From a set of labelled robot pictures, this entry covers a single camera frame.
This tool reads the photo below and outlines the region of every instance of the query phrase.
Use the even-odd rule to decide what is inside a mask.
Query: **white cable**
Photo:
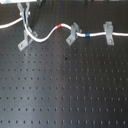
[[[113,32],[112,35],[114,35],[114,36],[128,36],[127,33],[116,33],[116,32]]]
[[[99,33],[92,33],[92,34],[90,34],[90,37],[104,36],[104,35],[106,35],[106,32],[99,32]]]
[[[38,39],[38,38],[34,37],[34,36],[29,32],[29,30],[27,29],[27,26],[26,26],[26,24],[25,24],[25,30],[27,31],[28,35],[29,35],[33,40],[35,40],[36,42],[44,42],[44,41],[46,41],[56,29],[57,29],[57,26],[54,27],[54,28],[52,29],[52,31],[51,31],[45,38],[43,38],[43,39]]]
[[[0,29],[10,27],[10,26],[12,26],[12,25],[14,25],[14,24],[20,22],[21,20],[22,20],[22,18],[19,18],[19,19],[15,20],[15,21],[13,21],[13,22],[11,22],[11,23],[9,23],[9,24],[0,25]]]
[[[69,30],[71,30],[71,27],[70,27],[69,25],[67,25],[67,24],[61,24],[61,27],[65,27],[65,28],[68,28]],[[34,37],[34,36],[29,32],[27,26],[25,25],[25,30],[27,31],[28,35],[29,35],[33,40],[35,40],[36,42],[44,42],[44,41],[46,41],[56,29],[57,29],[57,26],[55,26],[55,27],[52,29],[52,31],[48,34],[48,36],[46,36],[46,37],[43,38],[43,39],[38,39],[38,38]],[[86,34],[82,34],[82,33],[77,33],[77,35],[78,35],[79,37],[86,37]],[[89,35],[90,35],[90,37],[103,36],[103,35],[106,35],[106,32],[91,33],[91,34],[89,34]],[[115,32],[113,32],[113,35],[114,35],[114,36],[128,36],[127,33],[115,33]]]

